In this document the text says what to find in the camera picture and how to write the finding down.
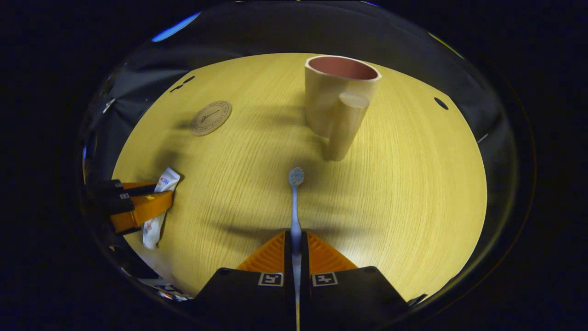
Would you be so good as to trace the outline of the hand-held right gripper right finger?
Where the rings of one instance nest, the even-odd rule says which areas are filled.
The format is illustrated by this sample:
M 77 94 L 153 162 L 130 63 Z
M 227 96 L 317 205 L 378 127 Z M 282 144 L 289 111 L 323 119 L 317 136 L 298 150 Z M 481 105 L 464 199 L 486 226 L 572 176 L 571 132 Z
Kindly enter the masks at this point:
M 310 231 L 301 241 L 301 328 L 385 329 L 409 304 L 374 266 L 359 268 Z

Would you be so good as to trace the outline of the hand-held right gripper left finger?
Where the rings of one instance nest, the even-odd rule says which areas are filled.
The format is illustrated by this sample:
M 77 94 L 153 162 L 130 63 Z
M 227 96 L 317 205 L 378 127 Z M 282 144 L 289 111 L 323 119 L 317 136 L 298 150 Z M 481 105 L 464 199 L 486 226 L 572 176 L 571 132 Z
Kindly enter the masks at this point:
M 296 329 L 291 237 L 281 231 L 237 268 L 219 268 L 193 300 L 212 329 Z

